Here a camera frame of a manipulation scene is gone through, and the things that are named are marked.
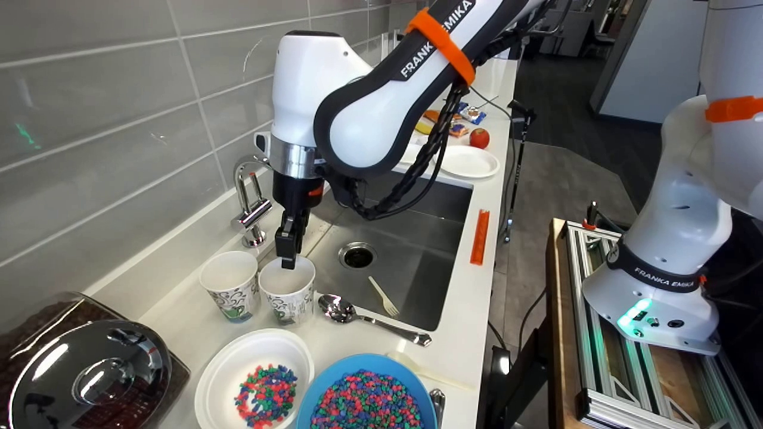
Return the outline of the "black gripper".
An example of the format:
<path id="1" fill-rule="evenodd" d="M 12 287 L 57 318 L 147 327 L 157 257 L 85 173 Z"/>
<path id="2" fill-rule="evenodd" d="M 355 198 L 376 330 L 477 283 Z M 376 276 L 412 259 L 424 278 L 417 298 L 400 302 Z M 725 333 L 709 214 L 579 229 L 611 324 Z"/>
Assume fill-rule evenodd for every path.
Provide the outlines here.
<path id="1" fill-rule="evenodd" d="M 284 270 L 296 267 L 310 210 L 322 203 L 322 195 L 322 178 L 294 178 L 287 173 L 275 173 L 275 199 L 284 206 L 282 223 L 275 234 L 275 245 Z"/>

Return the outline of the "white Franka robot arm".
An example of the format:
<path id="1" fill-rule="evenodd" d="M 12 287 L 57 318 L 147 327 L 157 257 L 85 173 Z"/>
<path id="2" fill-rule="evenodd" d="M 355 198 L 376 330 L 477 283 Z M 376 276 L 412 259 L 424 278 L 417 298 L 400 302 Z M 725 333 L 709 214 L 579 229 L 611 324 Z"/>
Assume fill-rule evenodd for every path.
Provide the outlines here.
<path id="1" fill-rule="evenodd" d="M 444 158 L 445 134 L 437 130 L 402 181 L 367 206 L 355 184 L 367 171 L 399 165 L 414 122 L 434 99 L 449 122 L 477 77 L 477 67 L 526 24 L 544 0 L 437 0 L 419 9 L 399 44 L 367 63 L 344 36 L 290 30 L 279 40 L 272 85 L 275 198 L 282 223 L 276 257 L 296 264 L 310 210 L 325 190 L 364 220 L 411 205 L 408 190 Z"/>

